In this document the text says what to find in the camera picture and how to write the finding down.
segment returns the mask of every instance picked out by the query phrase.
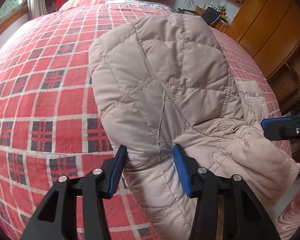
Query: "beige puffer jacket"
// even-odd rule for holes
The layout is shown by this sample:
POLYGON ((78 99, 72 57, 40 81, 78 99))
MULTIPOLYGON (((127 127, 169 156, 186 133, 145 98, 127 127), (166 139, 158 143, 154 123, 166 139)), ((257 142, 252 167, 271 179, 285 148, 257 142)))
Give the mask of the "beige puffer jacket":
POLYGON ((149 16, 117 27, 93 42, 89 66, 112 146, 128 148, 127 185, 160 240, 188 239, 196 206, 178 180, 176 143, 216 175, 242 175, 266 208, 295 180, 299 164, 263 137, 258 85, 235 83, 202 18, 149 16))

